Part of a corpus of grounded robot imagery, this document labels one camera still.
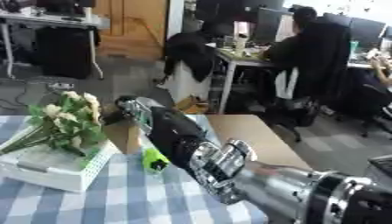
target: person's hair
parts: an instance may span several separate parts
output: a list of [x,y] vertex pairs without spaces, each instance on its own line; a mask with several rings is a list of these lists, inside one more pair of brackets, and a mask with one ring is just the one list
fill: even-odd
[[300,30],[317,18],[317,12],[312,7],[301,7],[294,10],[294,22]]

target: green object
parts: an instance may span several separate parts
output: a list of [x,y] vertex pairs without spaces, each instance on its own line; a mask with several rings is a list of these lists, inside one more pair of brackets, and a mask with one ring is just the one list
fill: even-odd
[[170,163],[159,150],[149,148],[143,150],[143,167],[149,172],[161,172]]
[[360,44],[359,41],[353,40],[350,42],[350,54],[353,56],[357,51],[358,45]]

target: black bag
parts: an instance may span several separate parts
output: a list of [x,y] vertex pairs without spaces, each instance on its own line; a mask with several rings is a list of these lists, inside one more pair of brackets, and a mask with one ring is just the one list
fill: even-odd
[[87,30],[43,28],[36,35],[38,61],[44,75],[86,79],[91,74]]

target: white flower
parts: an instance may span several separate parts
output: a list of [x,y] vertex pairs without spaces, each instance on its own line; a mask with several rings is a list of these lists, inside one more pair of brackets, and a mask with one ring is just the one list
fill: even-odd
[[81,99],[81,96],[79,96],[78,94],[76,94],[75,91],[65,91],[62,93],[63,95],[68,96],[71,99],[74,99],[76,101],[79,101]]
[[56,127],[59,128],[59,131],[61,133],[66,133],[66,131],[64,130],[64,125],[61,123],[61,120],[59,118],[54,119],[53,123],[54,125],[56,125]]
[[101,116],[101,113],[100,113],[99,109],[98,109],[98,108],[92,108],[92,110],[93,110],[93,121],[94,121],[96,124],[101,124],[101,123],[100,123],[100,116]]
[[74,121],[74,122],[78,122],[78,120],[76,119],[76,116],[70,113],[59,113],[58,117],[67,119],[68,121]]
[[98,108],[100,107],[100,103],[98,102],[98,99],[94,95],[84,93],[83,97],[84,99],[86,99],[87,102],[91,104],[91,107],[98,107]]
[[57,114],[61,111],[61,107],[54,104],[49,104],[43,109],[44,113],[51,118],[55,118]]
[[75,136],[71,140],[71,145],[77,149],[81,147],[81,137],[80,136]]

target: desk leg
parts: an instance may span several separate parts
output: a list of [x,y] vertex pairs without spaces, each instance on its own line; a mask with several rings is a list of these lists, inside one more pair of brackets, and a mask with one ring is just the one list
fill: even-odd
[[91,62],[93,63],[95,69],[97,70],[98,74],[100,75],[100,80],[103,80],[103,71],[101,70],[101,68],[98,65],[98,63],[96,63],[94,31],[90,30],[88,32],[88,36],[90,38]]
[[225,113],[226,104],[228,103],[228,96],[230,95],[231,86],[233,84],[233,78],[235,77],[235,68],[237,65],[231,61],[228,64],[226,79],[225,79],[225,86],[223,88],[222,97],[220,98],[220,108],[219,114]]
[[10,79],[15,79],[15,76],[12,74],[12,68],[14,67],[14,55],[12,53],[9,26],[6,23],[1,24],[1,26],[2,26],[3,40],[5,44],[5,51],[7,53],[7,60],[8,60],[7,75]]

